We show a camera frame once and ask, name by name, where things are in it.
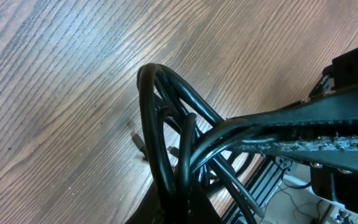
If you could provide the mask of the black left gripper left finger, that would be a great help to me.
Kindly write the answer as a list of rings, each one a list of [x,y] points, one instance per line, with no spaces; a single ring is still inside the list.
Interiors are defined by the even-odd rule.
[[[162,208],[157,187],[151,183],[141,203],[126,221],[126,224],[164,224],[165,210]]]

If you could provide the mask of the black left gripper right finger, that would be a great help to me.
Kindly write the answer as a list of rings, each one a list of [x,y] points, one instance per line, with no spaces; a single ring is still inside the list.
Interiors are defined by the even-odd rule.
[[[188,224],[222,224],[205,191],[199,183],[192,183],[187,195],[185,223]]]

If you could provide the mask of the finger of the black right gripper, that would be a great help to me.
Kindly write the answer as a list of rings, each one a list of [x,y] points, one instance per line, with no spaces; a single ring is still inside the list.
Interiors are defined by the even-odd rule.
[[[251,152],[287,157],[300,162],[312,162],[358,173],[358,136],[327,137],[314,140],[247,144],[245,141],[230,148],[235,152]]]
[[[281,126],[358,120],[358,90],[335,93],[285,110],[243,116],[249,124]]]

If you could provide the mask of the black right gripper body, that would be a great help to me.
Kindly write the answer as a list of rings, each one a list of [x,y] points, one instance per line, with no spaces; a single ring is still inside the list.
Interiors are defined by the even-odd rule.
[[[334,91],[358,85],[358,48],[333,59],[322,74],[320,84],[313,89],[311,96],[321,93],[328,81],[332,81],[333,86],[327,89]],[[358,121],[346,121],[337,127],[340,137],[358,135]],[[328,167],[312,169],[311,186],[317,196],[339,202],[346,209],[358,213],[357,172],[344,169],[335,171]]]

